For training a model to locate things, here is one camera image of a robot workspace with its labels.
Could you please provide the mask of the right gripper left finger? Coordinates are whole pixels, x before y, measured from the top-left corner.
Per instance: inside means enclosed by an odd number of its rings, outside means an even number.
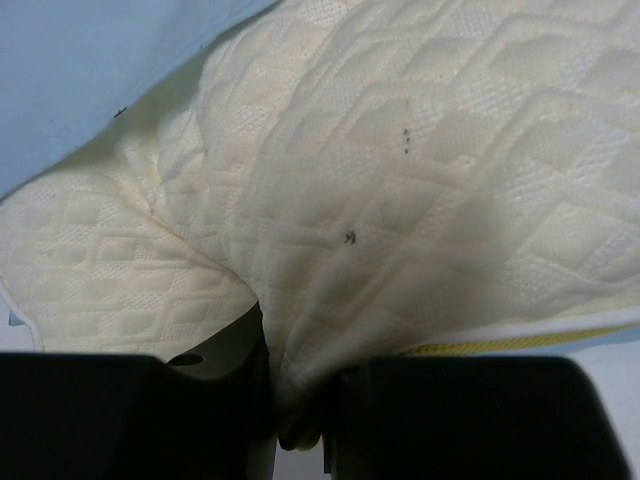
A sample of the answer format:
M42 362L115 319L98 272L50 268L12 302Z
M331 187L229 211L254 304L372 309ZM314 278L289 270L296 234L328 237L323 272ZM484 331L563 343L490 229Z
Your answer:
M258 369L268 369L268 350L258 303L205 341L167 362L193 379L217 382Z

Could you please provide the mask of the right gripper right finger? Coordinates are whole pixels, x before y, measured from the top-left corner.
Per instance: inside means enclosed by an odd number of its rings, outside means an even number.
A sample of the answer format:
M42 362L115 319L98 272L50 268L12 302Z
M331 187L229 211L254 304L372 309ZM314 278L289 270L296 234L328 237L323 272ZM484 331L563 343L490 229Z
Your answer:
M370 364L350 367L337 375L336 385L341 390L368 390L370 387Z

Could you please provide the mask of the light blue pillowcase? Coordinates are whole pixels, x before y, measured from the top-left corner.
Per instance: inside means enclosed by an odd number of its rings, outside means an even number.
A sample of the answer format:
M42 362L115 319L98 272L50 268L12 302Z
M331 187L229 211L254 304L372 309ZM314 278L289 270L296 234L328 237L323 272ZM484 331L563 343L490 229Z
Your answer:
M156 116L265 1L1 5L1 297L49 335L138 336L230 294L156 210Z

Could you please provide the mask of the cream yellow-edged pillow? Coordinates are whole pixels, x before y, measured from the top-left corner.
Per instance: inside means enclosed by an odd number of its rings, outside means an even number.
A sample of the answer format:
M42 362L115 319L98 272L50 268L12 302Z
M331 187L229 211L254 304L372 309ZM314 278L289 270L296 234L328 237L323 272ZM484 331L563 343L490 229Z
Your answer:
M639 323L635 1L282 1L1 204L47 352L263 313L280 438L380 354Z

